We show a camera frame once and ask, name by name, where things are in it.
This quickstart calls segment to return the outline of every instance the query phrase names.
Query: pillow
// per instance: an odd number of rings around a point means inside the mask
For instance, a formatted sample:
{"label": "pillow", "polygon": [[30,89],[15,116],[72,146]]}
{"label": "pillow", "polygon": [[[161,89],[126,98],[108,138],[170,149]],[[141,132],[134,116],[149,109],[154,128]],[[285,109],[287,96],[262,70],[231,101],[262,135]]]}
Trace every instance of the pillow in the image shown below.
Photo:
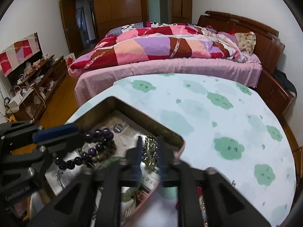
{"label": "pillow", "polygon": [[218,32],[218,34],[223,34],[224,36],[229,38],[232,42],[234,42],[239,47],[239,42],[238,42],[237,38],[234,35],[231,35],[227,32],[223,32],[223,31]]}
{"label": "pillow", "polygon": [[235,33],[234,36],[239,42],[240,51],[252,55],[256,46],[256,34],[251,31],[247,33]]}

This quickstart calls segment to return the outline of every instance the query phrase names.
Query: table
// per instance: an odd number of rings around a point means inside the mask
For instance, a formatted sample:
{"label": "table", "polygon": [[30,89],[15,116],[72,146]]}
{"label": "table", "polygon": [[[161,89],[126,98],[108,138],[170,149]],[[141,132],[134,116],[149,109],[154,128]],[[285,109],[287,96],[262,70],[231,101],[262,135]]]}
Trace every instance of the table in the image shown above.
{"label": "table", "polygon": [[[68,123],[109,96],[180,134],[186,143],[181,159],[217,168],[272,226],[286,218],[296,185],[294,159],[277,118],[255,91],[211,76],[132,76],[86,102]],[[158,189],[126,226],[177,226],[176,202],[175,188]]]}

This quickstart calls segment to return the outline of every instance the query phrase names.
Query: wooden headboard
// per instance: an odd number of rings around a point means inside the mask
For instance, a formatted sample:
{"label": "wooden headboard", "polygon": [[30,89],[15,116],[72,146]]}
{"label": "wooden headboard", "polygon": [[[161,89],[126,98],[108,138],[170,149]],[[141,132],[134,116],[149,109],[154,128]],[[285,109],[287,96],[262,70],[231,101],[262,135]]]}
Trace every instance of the wooden headboard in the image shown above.
{"label": "wooden headboard", "polygon": [[222,13],[216,11],[206,11],[208,15],[201,15],[198,26],[206,27],[210,25],[216,31],[254,32],[256,34],[256,46],[254,53],[259,57],[264,69],[273,73],[276,69],[280,56],[285,45],[278,38],[279,32],[270,26],[257,22],[246,17]]}

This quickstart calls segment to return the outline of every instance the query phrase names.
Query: wardrobe door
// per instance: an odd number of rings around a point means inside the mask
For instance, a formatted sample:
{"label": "wardrobe door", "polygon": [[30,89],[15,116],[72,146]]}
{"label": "wardrobe door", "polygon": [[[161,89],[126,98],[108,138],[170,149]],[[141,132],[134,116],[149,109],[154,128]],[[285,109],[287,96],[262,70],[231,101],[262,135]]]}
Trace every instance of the wardrobe door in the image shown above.
{"label": "wardrobe door", "polygon": [[141,0],[94,0],[99,38],[111,29],[142,22]]}
{"label": "wardrobe door", "polygon": [[182,17],[182,0],[172,0],[172,23],[179,23]]}
{"label": "wardrobe door", "polygon": [[143,22],[149,21],[148,0],[141,0],[141,9],[142,9],[142,21]]}
{"label": "wardrobe door", "polygon": [[192,0],[172,0],[172,23],[191,23]]}
{"label": "wardrobe door", "polygon": [[183,23],[191,24],[192,0],[182,0],[182,18],[183,18]]}

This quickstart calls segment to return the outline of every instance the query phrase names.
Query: purple bead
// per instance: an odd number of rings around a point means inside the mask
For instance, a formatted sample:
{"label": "purple bead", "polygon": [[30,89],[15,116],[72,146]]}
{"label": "purple bead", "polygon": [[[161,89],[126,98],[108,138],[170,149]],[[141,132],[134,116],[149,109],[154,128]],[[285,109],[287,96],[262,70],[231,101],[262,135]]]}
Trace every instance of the purple bead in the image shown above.
{"label": "purple bead", "polygon": [[89,157],[89,154],[88,154],[88,153],[83,152],[83,153],[81,154],[81,158],[82,158],[83,160],[87,160],[87,159],[90,158],[90,157]]}
{"label": "purple bead", "polygon": [[88,150],[88,154],[89,154],[90,156],[92,156],[92,157],[95,157],[95,156],[97,155],[97,151],[96,151],[95,148],[90,148],[90,149]]}
{"label": "purple bead", "polygon": [[103,132],[103,134],[104,134],[105,137],[109,137],[109,135],[110,135],[110,133],[111,133],[111,131],[110,131],[109,128],[104,128],[104,129],[102,130],[102,132]]}
{"label": "purple bead", "polygon": [[64,162],[63,159],[54,158],[54,163],[55,163],[57,166],[60,166],[61,164],[63,164],[63,162]]}
{"label": "purple bead", "polygon": [[70,170],[75,168],[75,163],[72,160],[66,162],[66,167]]}
{"label": "purple bead", "polygon": [[85,141],[87,143],[92,143],[94,141],[94,135],[90,132],[85,133]]}
{"label": "purple bead", "polygon": [[74,162],[75,162],[75,164],[76,164],[77,166],[80,166],[80,165],[82,165],[82,163],[83,163],[83,161],[82,161],[82,159],[81,159],[80,157],[74,158]]}
{"label": "purple bead", "polygon": [[109,134],[108,139],[109,139],[110,141],[114,139],[114,134],[113,134],[112,132]]}
{"label": "purple bead", "polygon": [[66,170],[66,169],[67,169],[66,162],[63,161],[63,163],[61,163],[61,165],[59,165],[58,168],[59,168],[60,170]]}
{"label": "purple bead", "polygon": [[98,151],[98,152],[103,152],[103,150],[104,150],[104,145],[103,144],[101,144],[101,143],[98,143],[97,145],[96,145],[96,150]]}
{"label": "purple bead", "polygon": [[110,145],[110,143],[111,143],[111,140],[110,140],[109,138],[103,139],[103,145],[104,145],[105,147],[108,147],[108,146]]}
{"label": "purple bead", "polygon": [[101,129],[96,129],[96,130],[94,131],[94,137],[95,137],[95,138],[103,138],[103,137],[104,137],[104,134],[103,134],[102,130],[101,130]]}

